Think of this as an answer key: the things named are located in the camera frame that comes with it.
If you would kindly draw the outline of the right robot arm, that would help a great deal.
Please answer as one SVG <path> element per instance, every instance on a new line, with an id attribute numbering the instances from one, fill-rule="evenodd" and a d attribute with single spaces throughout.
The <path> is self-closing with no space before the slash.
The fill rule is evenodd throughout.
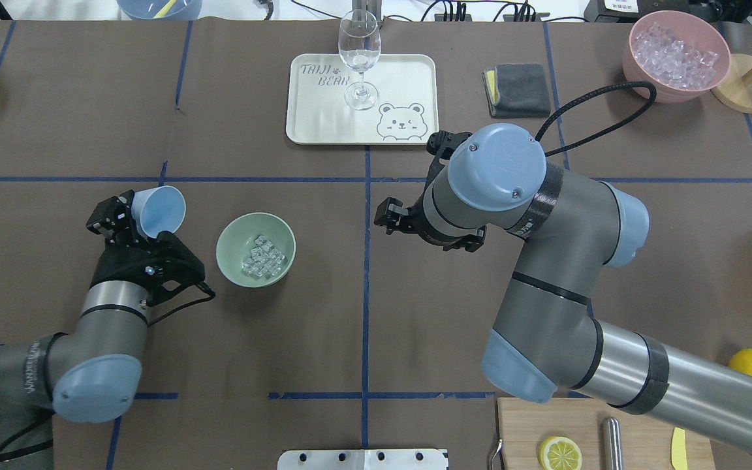
<path id="1" fill-rule="evenodd" d="M 426 149 L 423 193 L 384 200 L 376 225 L 444 250 L 474 252 L 490 226 L 524 241 L 482 358 L 490 383 L 535 403 L 577 390 L 752 455 L 752 377 L 588 315 L 602 268 L 646 241 L 641 200 L 549 163 L 513 124 L 437 132 Z"/>

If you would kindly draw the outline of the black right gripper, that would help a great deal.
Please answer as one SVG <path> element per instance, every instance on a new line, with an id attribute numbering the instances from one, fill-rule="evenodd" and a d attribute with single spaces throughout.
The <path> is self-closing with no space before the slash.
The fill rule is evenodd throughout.
<path id="1" fill-rule="evenodd" d="M 384 199 L 374 213 L 373 224 L 384 227 L 388 235 L 393 232 L 418 233 L 424 241 L 441 246 L 445 251 L 463 249 L 474 253 L 480 249 L 486 241 L 486 226 L 474 229 L 457 227 L 439 211 L 435 200 L 435 180 L 445 169 L 445 161 L 449 161 L 471 136 L 471 132 L 437 131 L 430 134 L 426 151 L 433 155 L 433 160 L 428 167 L 423 193 L 410 209 L 405 208 L 399 199 Z"/>

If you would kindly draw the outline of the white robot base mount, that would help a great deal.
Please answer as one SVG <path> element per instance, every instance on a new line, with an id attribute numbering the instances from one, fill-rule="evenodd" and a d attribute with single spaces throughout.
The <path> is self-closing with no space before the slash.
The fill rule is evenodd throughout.
<path id="1" fill-rule="evenodd" d="M 290 450 L 277 469 L 448 469 L 448 452 L 436 448 Z"/>

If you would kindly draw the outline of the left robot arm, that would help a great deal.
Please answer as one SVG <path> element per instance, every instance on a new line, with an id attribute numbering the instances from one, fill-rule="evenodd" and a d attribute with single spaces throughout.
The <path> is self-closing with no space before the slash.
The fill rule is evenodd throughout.
<path id="1" fill-rule="evenodd" d="M 87 229 L 104 238 L 73 333 L 0 344 L 0 469 L 51 469 L 53 418 L 110 422 L 131 408 L 153 307 L 188 287 L 215 294 L 176 230 L 185 197 L 162 185 L 95 206 Z"/>

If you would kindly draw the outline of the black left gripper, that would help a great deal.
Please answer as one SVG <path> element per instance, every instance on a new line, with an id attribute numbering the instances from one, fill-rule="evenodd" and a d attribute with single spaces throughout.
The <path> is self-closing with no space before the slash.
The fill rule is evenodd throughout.
<path id="1" fill-rule="evenodd" d="M 132 214 L 134 191 L 102 200 L 87 218 L 86 229 L 104 237 L 91 286 L 125 281 L 148 292 L 147 306 L 163 304 L 188 287 L 207 291 L 205 266 L 172 232 L 138 243 Z"/>

